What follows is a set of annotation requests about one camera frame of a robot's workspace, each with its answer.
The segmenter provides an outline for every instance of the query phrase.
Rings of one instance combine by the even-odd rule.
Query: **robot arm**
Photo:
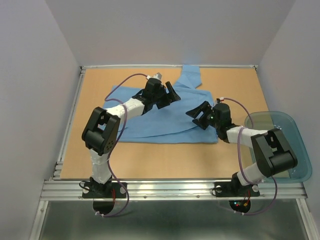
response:
[[[123,104],[127,109],[127,120],[144,115],[154,105],[161,109],[181,99],[170,82],[165,83],[166,87],[162,84],[161,77],[160,73],[150,77],[145,88]],[[112,177],[108,168],[108,160],[116,144],[119,126],[125,120],[123,105],[107,109],[96,107],[82,133],[82,140],[90,150],[92,161],[92,176],[90,183],[86,183],[86,189],[102,195],[108,191],[106,190],[107,182],[110,182]]]
[[[212,107],[207,101],[187,111],[193,122],[202,129],[208,126],[216,128],[218,137],[226,143],[238,143],[238,135],[242,126],[232,123],[230,108],[217,99]],[[234,194],[242,192],[245,186],[257,183],[264,178],[292,169],[298,160],[287,139],[280,129],[254,130],[244,128],[240,136],[240,144],[252,148],[256,162],[232,176],[230,191]]]

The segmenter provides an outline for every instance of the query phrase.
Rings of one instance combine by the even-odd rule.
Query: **transparent basket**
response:
[[[312,175],[312,166],[301,138],[298,127],[291,116],[280,111],[261,111],[251,114],[254,129],[271,130],[274,128],[281,129],[285,138],[293,149],[298,165],[287,171],[288,174],[277,174],[275,176],[278,183],[302,183],[308,180]],[[247,128],[252,128],[250,118],[247,117],[244,122]],[[250,149],[252,161],[256,162],[255,154]]]

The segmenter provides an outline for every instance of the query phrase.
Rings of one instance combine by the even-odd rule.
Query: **tan table surface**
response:
[[[102,106],[112,86],[134,73],[154,75],[172,84],[181,68],[107,68],[87,69],[67,143],[61,179],[88,179],[92,167],[89,150],[81,139],[84,127],[97,106]],[[213,98],[229,97],[243,103],[249,112],[267,111],[267,104],[252,68],[200,68],[202,85]],[[135,76],[123,86],[144,88],[146,79]],[[225,101],[235,124],[244,125],[246,112],[237,104]],[[249,149],[241,148],[244,166],[252,163]],[[219,140],[216,144],[153,144],[119,142],[111,158],[111,167],[122,179],[230,178],[239,171],[237,145]]]

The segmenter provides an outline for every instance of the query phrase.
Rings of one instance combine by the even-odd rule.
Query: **folded cloth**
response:
[[[201,85],[199,67],[184,65],[180,78],[173,85],[181,100],[161,109],[153,106],[153,109],[146,114],[130,119],[126,123],[120,142],[216,143],[217,133],[213,127],[202,130],[192,122],[192,118],[186,115],[187,111],[204,101],[214,104],[209,91],[196,89],[199,85]],[[139,90],[140,88],[119,87],[109,98],[126,102]],[[104,103],[103,108],[112,108],[117,104],[117,102],[108,101]]]

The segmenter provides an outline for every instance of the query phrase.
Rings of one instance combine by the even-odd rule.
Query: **white wall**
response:
[[[80,65],[258,64],[295,0],[46,0]]]
[[[308,151],[313,175],[305,183],[320,229],[320,1],[297,0],[266,51],[258,76],[270,110],[291,115]]]
[[[79,67],[44,0],[0,1],[0,235],[28,239]]]

